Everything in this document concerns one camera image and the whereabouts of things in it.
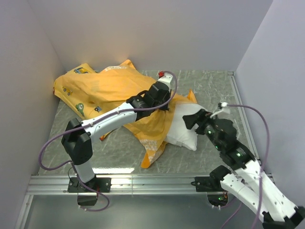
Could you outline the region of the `white pillow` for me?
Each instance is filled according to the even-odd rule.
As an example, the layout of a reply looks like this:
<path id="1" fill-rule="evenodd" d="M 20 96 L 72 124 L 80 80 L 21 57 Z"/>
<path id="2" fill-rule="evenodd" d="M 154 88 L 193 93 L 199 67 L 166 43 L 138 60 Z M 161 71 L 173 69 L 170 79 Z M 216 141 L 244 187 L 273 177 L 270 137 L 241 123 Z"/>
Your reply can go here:
<path id="1" fill-rule="evenodd" d="M 196 151 L 197 133 L 194 127 L 191 130 L 186 128 L 183 116 L 193 115 L 201 109 L 204 109 L 204 107 L 199 104 L 177 104 L 171 127 L 164 141 L 175 146 L 183 146 L 189 150 Z"/>

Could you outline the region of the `orange Mickey Mouse pillowcase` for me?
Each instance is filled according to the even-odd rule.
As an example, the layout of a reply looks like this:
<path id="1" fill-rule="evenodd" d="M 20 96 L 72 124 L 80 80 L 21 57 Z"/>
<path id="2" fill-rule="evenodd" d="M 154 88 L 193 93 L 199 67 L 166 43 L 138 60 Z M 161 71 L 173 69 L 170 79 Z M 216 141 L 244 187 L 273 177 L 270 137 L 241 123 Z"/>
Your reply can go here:
<path id="1" fill-rule="evenodd" d="M 64 76 L 64 82 L 85 93 L 89 101 L 102 109 L 102 114 L 120 106 L 130 97 L 148 90 L 155 81 L 138 72 L 130 60 L 118 66 L 109 66 L 100 73 Z M 149 117 L 125 125 L 146 150 L 142 168 L 149 168 L 164 152 L 167 144 L 164 140 L 171 127 L 177 104 L 197 104 L 193 91 L 190 90 L 186 97 L 175 94 L 168 111 L 157 110 Z"/>

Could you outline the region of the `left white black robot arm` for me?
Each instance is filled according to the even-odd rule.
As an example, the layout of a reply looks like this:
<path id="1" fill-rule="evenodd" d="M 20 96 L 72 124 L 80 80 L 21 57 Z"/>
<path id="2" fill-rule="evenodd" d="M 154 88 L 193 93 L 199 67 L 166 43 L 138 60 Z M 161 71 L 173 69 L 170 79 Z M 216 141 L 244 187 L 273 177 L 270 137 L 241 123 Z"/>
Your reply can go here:
<path id="1" fill-rule="evenodd" d="M 130 97 L 109 112 L 82 122 L 77 119 L 68 122 L 68 133 L 62 137 L 61 143 L 80 178 L 80 188 L 90 192 L 96 186 L 95 173 L 90 163 L 93 155 L 92 142 L 114 129 L 150 116 L 157 109 L 168 110 L 171 81 L 172 77 L 161 77 L 149 90 Z"/>

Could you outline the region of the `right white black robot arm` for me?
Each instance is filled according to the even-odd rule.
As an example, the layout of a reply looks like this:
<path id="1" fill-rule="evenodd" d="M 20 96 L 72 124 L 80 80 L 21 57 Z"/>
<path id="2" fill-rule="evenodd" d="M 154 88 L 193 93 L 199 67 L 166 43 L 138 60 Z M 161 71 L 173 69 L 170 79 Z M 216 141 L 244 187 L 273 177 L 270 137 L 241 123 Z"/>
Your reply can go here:
<path id="1" fill-rule="evenodd" d="M 205 135 L 225 163 L 214 169 L 207 181 L 196 177 L 197 191 L 227 191 L 233 194 L 262 222 L 265 229 L 294 229 L 305 219 L 305 208 L 290 201 L 261 170 L 252 152 L 237 139 L 231 120 L 219 119 L 201 109 L 183 116 L 187 129 Z"/>

